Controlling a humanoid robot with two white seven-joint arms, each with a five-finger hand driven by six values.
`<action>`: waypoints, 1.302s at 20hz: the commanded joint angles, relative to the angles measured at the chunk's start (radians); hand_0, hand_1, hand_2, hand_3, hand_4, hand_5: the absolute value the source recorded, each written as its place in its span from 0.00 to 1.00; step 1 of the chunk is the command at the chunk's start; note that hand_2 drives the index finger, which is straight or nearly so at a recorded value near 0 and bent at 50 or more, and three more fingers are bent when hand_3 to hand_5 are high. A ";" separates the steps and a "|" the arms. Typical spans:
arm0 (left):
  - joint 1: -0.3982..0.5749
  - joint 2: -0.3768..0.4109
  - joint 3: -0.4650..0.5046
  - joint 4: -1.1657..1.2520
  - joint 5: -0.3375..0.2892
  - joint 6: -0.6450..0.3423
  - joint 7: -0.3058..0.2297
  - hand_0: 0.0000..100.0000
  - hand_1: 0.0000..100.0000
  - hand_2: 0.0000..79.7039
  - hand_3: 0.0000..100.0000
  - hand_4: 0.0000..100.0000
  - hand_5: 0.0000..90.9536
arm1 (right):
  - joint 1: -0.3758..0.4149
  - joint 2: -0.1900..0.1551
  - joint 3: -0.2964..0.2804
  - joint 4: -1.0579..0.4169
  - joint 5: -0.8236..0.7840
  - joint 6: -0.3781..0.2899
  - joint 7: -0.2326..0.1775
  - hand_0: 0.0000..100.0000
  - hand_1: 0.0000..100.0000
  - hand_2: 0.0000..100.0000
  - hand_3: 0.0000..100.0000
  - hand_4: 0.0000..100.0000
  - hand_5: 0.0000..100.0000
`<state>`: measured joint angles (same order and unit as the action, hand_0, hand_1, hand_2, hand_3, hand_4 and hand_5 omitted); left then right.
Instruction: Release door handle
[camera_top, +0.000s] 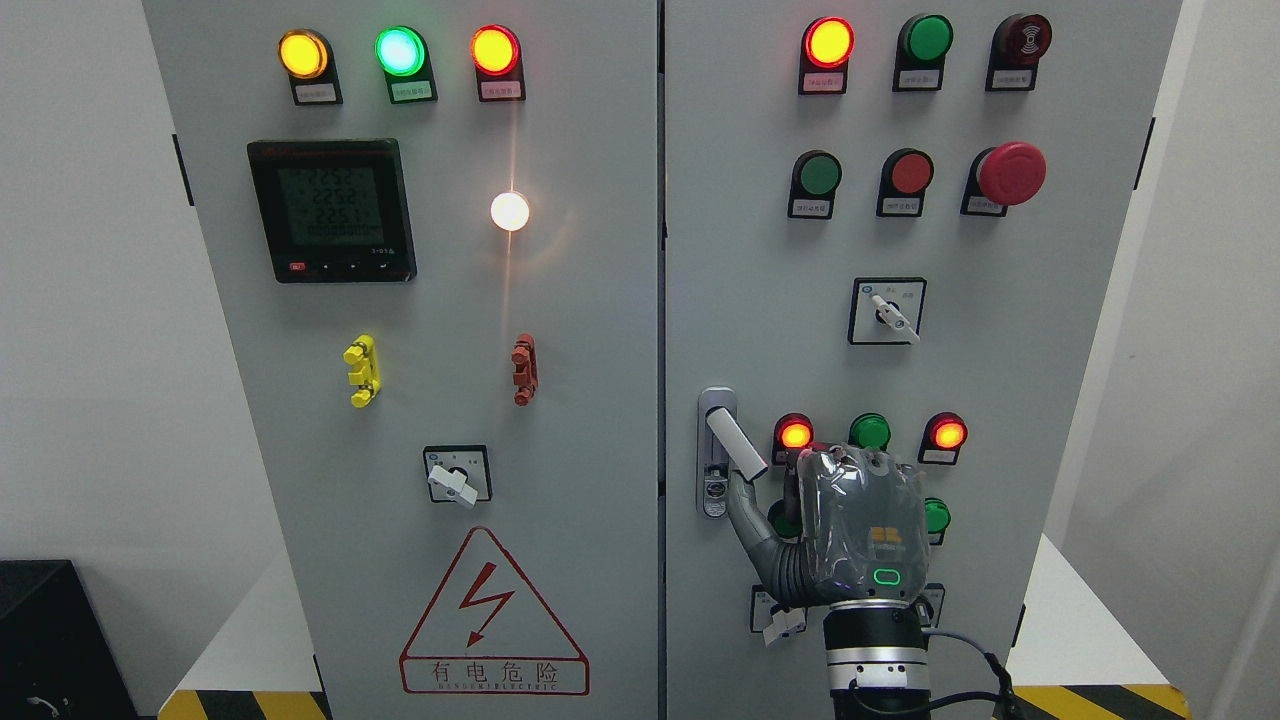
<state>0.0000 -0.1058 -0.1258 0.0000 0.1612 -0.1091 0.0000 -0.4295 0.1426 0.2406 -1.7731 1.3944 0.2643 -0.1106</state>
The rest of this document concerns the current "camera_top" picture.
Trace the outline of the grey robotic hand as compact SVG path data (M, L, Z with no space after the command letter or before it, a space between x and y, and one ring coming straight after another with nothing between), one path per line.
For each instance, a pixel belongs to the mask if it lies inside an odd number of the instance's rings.
M797 457L803 536L783 541L751 482L730 480L728 515L765 591L788 609L869 600L913 602L929 565L915 468L835 445Z

